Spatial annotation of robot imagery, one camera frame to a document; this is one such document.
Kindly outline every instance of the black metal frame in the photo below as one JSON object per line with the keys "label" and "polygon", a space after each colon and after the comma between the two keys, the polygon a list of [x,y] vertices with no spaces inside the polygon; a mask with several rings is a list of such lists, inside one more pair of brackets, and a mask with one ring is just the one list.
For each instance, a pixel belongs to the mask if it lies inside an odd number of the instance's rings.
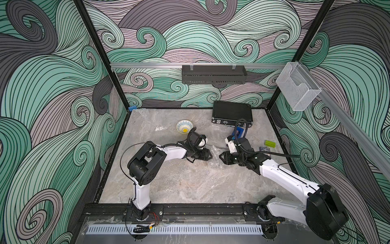
{"label": "black metal frame", "polygon": [[102,59],[103,64],[108,72],[108,75],[110,76],[111,81],[114,84],[114,86],[119,94],[119,97],[121,98],[122,103],[126,107],[126,110],[127,110],[128,107],[130,107],[129,102],[127,101],[126,96],[121,88],[121,84],[118,80],[118,77],[111,70],[110,60],[108,59],[108,56],[107,56],[106,52],[104,51],[103,45],[100,42],[98,33],[96,32],[96,29],[92,23],[91,18],[89,17],[89,14],[87,12],[87,9],[85,8],[84,2],[83,2],[83,0],[73,0],[73,1],[74,1],[74,4],[76,5],[76,8],[77,8],[83,22],[84,22],[85,27],[87,28],[89,35],[91,36],[91,39],[96,47],[96,51],[99,54],[100,58]]}
{"label": "black metal frame", "polygon": [[[255,222],[260,225],[269,225],[277,221],[285,221],[284,218],[274,218],[272,221],[262,221],[259,219],[257,208],[258,204],[252,203],[164,203],[164,204],[151,204],[151,211],[159,215],[160,220],[164,220],[164,223],[172,223],[180,218],[192,218],[192,217],[238,217],[245,221]],[[80,219],[77,223],[77,233],[72,236],[70,244],[74,244],[80,233],[80,230],[87,217],[112,217],[116,219],[122,219],[123,221],[137,222],[138,224],[150,223],[154,216],[149,214],[149,221],[139,221],[132,215],[132,209],[125,203],[87,203],[83,209]]]}
{"label": "black metal frame", "polygon": [[[303,41],[300,44],[299,48],[297,49],[291,62],[299,61],[302,58],[306,49],[309,47],[310,43],[312,42],[312,39],[315,37],[322,22],[324,21],[326,14],[329,12],[330,8],[332,7],[332,4],[334,1],[335,0],[325,0],[323,2],[316,17],[313,20],[313,23],[310,25],[309,30],[307,31],[305,37],[303,38]],[[271,110],[272,106],[275,104],[276,99],[278,99],[280,92],[281,91],[280,91],[279,87],[277,87],[275,92],[273,93],[271,99],[269,100],[269,102],[267,104],[266,109],[268,111]]]}
{"label": "black metal frame", "polygon": [[[103,64],[105,68],[108,71],[108,74],[117,89],[117,92],[124,104],[124,106],[127,108],[129,107],[128,101],[126,99],[126,96],[124,95],[121,84],[115,75],[115,73],[111,70],[110,67],[110,61],[108,59],[107,54],[104,51],[104,48],[100,42],[100,39],[98,37],[98,34],[93,26],[92,20],[90,19],[87,9],[85,8],[85,5],[83,3],[83,0],[73,0],[81,18],[83,19],[83,22],[92,38],[92,41],[95,44],[95,47],[98,51],[98,54],[100,55]],[[330,10],[334,0],[325,0],[322,4],[319,12],[317,13],[317,16],[314,18],[306,36],[304,37],[301,45],[299,46],[294,58],[292,61],[298,61],[303,56],[304,52],[306,51],[307,47],[309,46],[311,40],[314,38],[315,34],[317,33],[317,30],[320,28],[320,25],[322,24],[322,21],[324,20],[326,14]],[[277,139],[282,147],[282,150],[284,153],[288,153],[287,148],[285,144],[282,141],[282,138],[279,134],[279,131],[271,117],[270,110],[272,106],[275,104],[276,99],[278,98],[280,94],[280,89],[277,87],[275,90],[272,98],[270,99],[268,105],[266,108],[263,107],[257,107],[253,109],[265,109],[268,119],[275,131],[275,134],[277,136]],[[172,109],[172,107],[151,107],[149,109]],[[211,108],[175,108],[175,109],[211,109]],[[100,185],[97,189],[94,203],[87,203],[84,206],[82,215],[79,218],[79,221],[77,223],[77,232],[73,234],[73,237],[71,239],[71,244],[76,242],[76,239],[78,237],[78,234],[81,230],[81,227],[84,223],[84,220],[86,217],[101,217],[101,216],[126,216],[124,213],[127,213],[128,211],[128,204],[101,204],[98,203],[100,196],[103,192],[104,185],[107,181],[110,169],[112,167],[112,162],[115,158],[116,152],[118,150],[119,144],[121,142],[123,133],[126,129],[127,123],[129,121],[131,112],[127,111],[127,115],[125,118],[125,121],[122,125],[119,137],[115,143],[113,152],[111,153],[109,163],[107,165],[107,168],[104,172],[103,178],[100,182]],[[296,168],[294,167],[294,164],[290,164],[291,169],[294,173],[297,173]],[[257,216],[254,216],[251,214],[251,209],[256,209],[258,204],[152,204],[152,209],[161,209],[163,211],[163,217],[227,217],[227,216],[238,216],[238,217],[244,217],[247,221],[255,221],[257,224],[271,224],[271,222],[264,222],[264,221],[258,221],[259,219]]]}
{"label": "black metal frame", "polygon": [[130,115],[131,115],[131,112],[127,111],[126,117],[125,117],[125,119],[123,121],[121,130],[120,130],[119,135],[118,135],[118,139],[115,142],[114,148],[113,148],[113,150],[111,152],[110,159],[109,159],[108,164],[106,166],[106,169],[104,171],[103,177],[100,180],[99,187],[96,190],[96,194],[95,194],[95,198],[94,198],[93,203],[98,203],[99,200],[100,200],[100,196],[103,193],[104,186],[106,185],[106,181],[108,179],[108,175],[109,175],[109,173],[111,171],[112,163],[114,162],[115,155],[117,154],[117,151],[118,151],[118,148],[119,148],[119,144],[121,143],[121,140],[122,140],[122,137],[123,137],[123,133],[126,130],[126,126],[127,126],[127,123],[129,122]]}

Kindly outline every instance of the aluminum rail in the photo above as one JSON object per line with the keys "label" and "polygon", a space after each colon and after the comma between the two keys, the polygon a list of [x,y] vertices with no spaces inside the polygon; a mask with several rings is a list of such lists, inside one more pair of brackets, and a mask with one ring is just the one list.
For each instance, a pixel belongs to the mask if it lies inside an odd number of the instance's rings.
{"label": "aluminum rail", "polygon": [[181,69],[183,65],[243,65],[246,69],[283,69],[287,63],[161,63],[161,62],[114,62],[112,69]]}

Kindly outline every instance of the green lego brick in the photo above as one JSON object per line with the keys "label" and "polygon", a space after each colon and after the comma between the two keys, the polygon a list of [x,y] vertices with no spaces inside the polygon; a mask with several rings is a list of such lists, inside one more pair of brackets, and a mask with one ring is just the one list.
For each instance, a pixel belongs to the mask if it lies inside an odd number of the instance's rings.
{"label": "green lego brick", "polygon": [[272,148],[276,147],[276,143],[275,143],[275,142],[273,142],[273,141],[268,141],[268,140],[266,140],[266,141],[264,142],[264,145],[270,146],[270,147],[272,147]]}

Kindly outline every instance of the white vented panel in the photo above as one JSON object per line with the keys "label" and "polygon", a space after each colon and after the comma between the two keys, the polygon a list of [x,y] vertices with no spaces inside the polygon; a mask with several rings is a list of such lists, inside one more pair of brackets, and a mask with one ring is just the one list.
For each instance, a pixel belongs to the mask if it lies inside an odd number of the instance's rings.
{"label": "white vented panel", "polygon": [[[131,234],[136,224],[128,224]],[[87,235],[123,235],[129,234],[125,224],[91,224],[88,226]],[[155,235],[194,235],[194,234],[221,234],[221,235],[262,235],[260,225],[256,224],[169,224],[154,227],[149,233]]]}

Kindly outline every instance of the wall-mounted basket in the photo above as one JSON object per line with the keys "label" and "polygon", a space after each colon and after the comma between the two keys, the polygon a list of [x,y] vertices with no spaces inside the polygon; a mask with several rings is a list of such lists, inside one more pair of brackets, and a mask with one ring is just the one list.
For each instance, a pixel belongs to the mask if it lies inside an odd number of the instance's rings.
{"label": "wall-mounted basket", "polygon": [[298,62],[286,64],[276,80],[293,111],[303,111],[321,92],[306,66]]}

